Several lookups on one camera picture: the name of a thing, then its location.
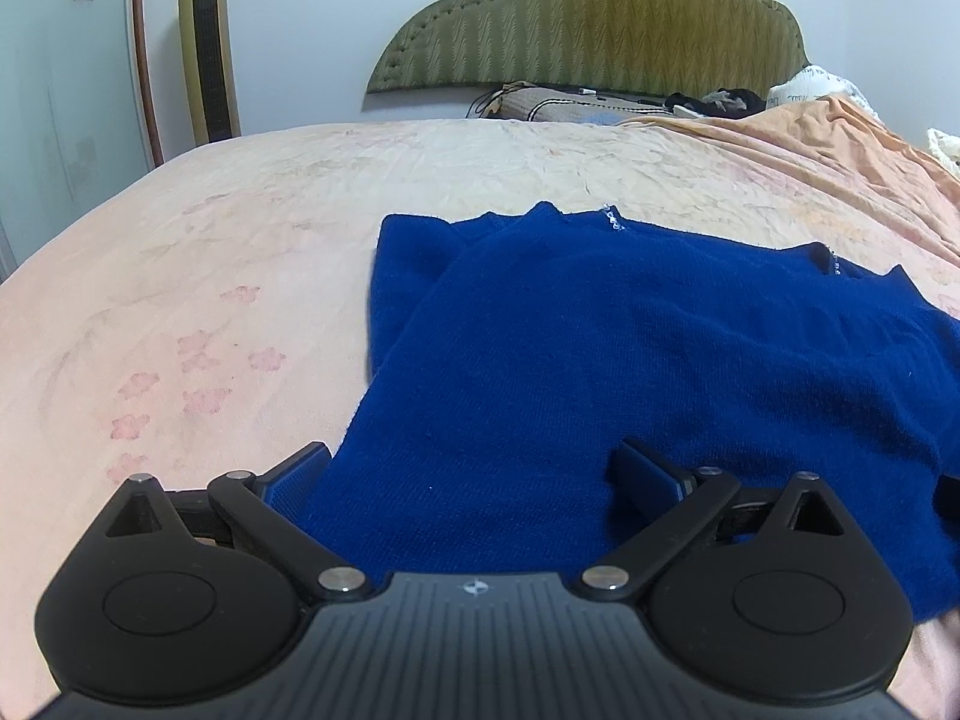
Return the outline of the green upholstered headboard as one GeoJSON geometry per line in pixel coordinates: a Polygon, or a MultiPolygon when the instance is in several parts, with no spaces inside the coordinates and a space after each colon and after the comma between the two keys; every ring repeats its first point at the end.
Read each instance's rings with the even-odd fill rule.
{"type": "Polygon", "coordinates": [[[776,0],[438,0],[394,34],[368,89],[528,82],[699,98],[765,94],[805,64],[776,0]]]}

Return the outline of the gold tower fan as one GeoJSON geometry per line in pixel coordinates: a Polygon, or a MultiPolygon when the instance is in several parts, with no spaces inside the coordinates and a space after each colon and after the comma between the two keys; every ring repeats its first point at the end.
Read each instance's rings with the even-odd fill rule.
{"type": "Polygon", "coordinates": [[[241,135],[226,0],[178,0],[181,55],[197,145],[241,135]]]}

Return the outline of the blue knit sweater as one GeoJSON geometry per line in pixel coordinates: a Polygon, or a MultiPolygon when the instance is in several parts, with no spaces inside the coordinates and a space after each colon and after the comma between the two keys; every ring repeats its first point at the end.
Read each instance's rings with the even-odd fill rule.
{"type": "Polygon", "coordinates": [[[748,486],[822,476],[914,614],[957,605],[958,325],[901,270],[615,210],[389,216],[371,383],[296,522],[372,578],[581,572],[643,522],[620,440],[748,486]]]}

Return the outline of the dark clothes pile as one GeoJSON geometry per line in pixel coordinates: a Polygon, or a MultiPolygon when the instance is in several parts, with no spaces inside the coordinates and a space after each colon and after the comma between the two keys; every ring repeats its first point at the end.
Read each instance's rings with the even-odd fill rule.
{"type": "Polygon", "coordinates": [[[703,98],[685,94],[670,94],[664,101],[665,109],[677,117],[719,117],[720,119],[745,119],[766,109],[766,101],[750,89],[716,89],[703,98]]]}

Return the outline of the patterned brown pillow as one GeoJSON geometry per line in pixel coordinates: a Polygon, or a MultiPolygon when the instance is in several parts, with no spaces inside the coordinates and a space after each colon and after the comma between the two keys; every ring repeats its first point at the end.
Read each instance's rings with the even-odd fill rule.
{"type": "Polygon", "coordinates": [[[631,101],[596,91],[562,91],[514,83],[503,86],[483,106],[483,119],[560,124],[619,125],[646,115],[669,115],[659,101],[631,101]]]}

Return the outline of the white quilt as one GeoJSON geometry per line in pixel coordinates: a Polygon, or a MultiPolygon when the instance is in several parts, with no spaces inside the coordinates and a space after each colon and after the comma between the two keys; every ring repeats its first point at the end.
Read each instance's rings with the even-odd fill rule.
{"type": "Polygon", "coordinates": [[[766,94],[766,107],[773,109],[789,103],[808,103],[827,96],[850,99],[851,103],[878,121],[877,112],[861,89],[848,78],[835,75],[820,65],[807,65],[787,82],[771,86],[766,94]]]}

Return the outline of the cream fluffy blanket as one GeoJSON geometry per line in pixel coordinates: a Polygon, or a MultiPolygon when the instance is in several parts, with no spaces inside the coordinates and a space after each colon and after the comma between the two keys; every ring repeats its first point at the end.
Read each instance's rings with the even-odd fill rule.
{"type": "Polygon", "coordinates": [[[960,179],[960,137],[934,127],[926,130],[926,137],[931,156],[955,179],[960,179]]]}

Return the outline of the wooden door frame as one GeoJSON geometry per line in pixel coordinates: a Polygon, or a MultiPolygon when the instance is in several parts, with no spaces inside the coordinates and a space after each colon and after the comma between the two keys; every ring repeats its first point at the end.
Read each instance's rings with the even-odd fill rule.
{"type": "Polygon", "coordinates": [[[140,124],[142,124],[145,151],[151,167],[164,163],[160,129],[156,121],[155,99],[149,76],[148,44],[146,43],[145,5],[143,0],[128,0],[128,34],[132,52],[132,73],[137,99],[139,99],[140,124]]]}

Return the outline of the pink floral bed sheet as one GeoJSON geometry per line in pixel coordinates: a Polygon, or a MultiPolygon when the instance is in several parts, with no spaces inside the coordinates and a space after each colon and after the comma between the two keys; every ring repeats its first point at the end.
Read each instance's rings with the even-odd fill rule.
{"type": "Polygon", "coordinates": [[[366,301],[392,213],[612,206],[763,247],[901,266],[940,309],[958,259],[797,177],[675,132],[428,121],[316,125],[189,151],[78,220],[2,288],[2,712],[53,696],[37,600],[114,489],[200,488],[337,444],[366,388],[366,301]]]}

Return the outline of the orange blanket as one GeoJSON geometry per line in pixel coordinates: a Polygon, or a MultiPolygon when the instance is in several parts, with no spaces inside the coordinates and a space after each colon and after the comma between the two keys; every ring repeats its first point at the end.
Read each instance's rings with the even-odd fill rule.
{"type": "Polygon", "coordinates": [[[958,259],[958,179],[843,96],[745,119],[665,119],[675,132],[797,177],[921,245],[958,259]]]}

